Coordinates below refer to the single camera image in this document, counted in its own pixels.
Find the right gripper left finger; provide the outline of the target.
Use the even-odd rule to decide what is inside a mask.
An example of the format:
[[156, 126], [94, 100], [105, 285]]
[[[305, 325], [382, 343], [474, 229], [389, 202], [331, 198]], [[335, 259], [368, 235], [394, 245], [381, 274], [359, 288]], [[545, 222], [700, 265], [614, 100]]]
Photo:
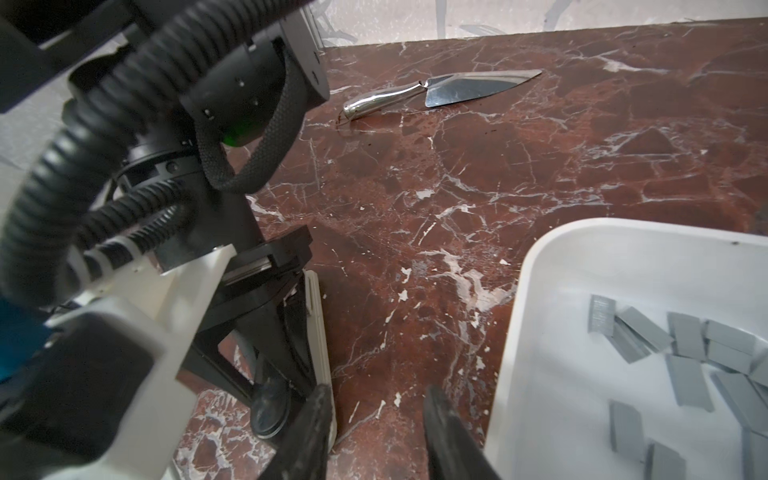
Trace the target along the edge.
[[333, 424], [332, 389], [317, 386], [259, 480], [325, 479]]

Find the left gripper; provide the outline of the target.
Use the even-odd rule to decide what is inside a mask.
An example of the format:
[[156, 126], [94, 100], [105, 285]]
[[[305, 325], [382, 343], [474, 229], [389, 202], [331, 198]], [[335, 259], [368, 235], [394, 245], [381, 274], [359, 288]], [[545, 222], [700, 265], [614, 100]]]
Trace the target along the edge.
[[317, 384], [301, 316], [311, 243], [299, 226], [234, 256], [181, 363], [259, 420], [291, 419]]

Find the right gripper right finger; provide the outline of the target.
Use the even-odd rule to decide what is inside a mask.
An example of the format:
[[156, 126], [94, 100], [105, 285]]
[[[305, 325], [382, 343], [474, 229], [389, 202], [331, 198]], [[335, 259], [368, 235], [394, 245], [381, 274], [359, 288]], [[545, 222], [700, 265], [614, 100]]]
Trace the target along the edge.
[[435, 385], [426, 390], [423, 423], [430, 479], [500, 479], [453, 404]]

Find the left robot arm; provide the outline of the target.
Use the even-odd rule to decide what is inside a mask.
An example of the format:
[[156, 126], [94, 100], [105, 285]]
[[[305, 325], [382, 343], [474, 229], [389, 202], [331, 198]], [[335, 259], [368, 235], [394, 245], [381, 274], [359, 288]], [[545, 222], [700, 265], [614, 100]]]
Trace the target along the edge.
[[329, 89], [299, 1], [123, 1], [139, 36], [70, 78], [63, 128], [1, 234], [1, 290], [62, 304], [138, 255], [171, 269], [232, 246], [184, 368], [273, 436], [318, 385], [306, 226], [265, 239], [261, 190]]

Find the grey staple strip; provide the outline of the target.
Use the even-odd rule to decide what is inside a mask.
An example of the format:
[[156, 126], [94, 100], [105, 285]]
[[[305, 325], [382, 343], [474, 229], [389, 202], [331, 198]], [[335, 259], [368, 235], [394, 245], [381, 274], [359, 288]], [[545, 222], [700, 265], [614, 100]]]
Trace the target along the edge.
[[673, 343], [672, 336], [666, 330], [634, 307], [620, 310], [618, 318], [655, 352], [661, 352]]
[[615, 328], [616, 301], [614, 299], [592, 295], [590, 297], [588, 332], [599, 333], [612, 338]]
[[701, 364], [697, 360], [675, 355], [666, 355], [665, 361], [676, 403], [712, 413], [714, 404]]
[[675, 354], [699, 362], [706, 361], [706, 348], [700, 320], [677, 312], [669, 312], [667, 320], [674, 337]]
[[609, 401], [612, 450], [625, 459], [644, 463], [646, 443], [640, 412], [631, 405]]

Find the white oval tray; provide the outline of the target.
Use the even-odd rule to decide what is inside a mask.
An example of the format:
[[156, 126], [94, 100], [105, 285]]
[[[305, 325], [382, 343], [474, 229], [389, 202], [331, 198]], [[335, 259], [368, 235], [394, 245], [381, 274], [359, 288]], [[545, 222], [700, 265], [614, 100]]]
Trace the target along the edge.
[[[612, 338], [590, 297], [616, 301]], [[655, 352], [619, 318], [634, 307], [673, 343]], [[669, 312], [701, 322], [712, 413], [679, 406]], [[644, 463], [610, 442], [609, 401], [636, 408]], [[558, 227], [526, 255], [485, 455], [503, 479], [763, 479], [767, 475], [767, 240], [624, 219]]]

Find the silver metal trowel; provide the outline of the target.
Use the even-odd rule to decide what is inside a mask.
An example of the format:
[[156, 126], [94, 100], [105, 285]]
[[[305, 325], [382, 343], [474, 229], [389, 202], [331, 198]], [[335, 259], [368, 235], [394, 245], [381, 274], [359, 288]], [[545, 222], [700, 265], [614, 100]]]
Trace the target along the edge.
[[427, 108], [482, 99], [522, 85], [542, 73], [542, 70], [531, 69], [440, 75], [404, 86], [361, 94], [343, 105], [339, 119], [351, 122], [419, 96], [424, 97]]

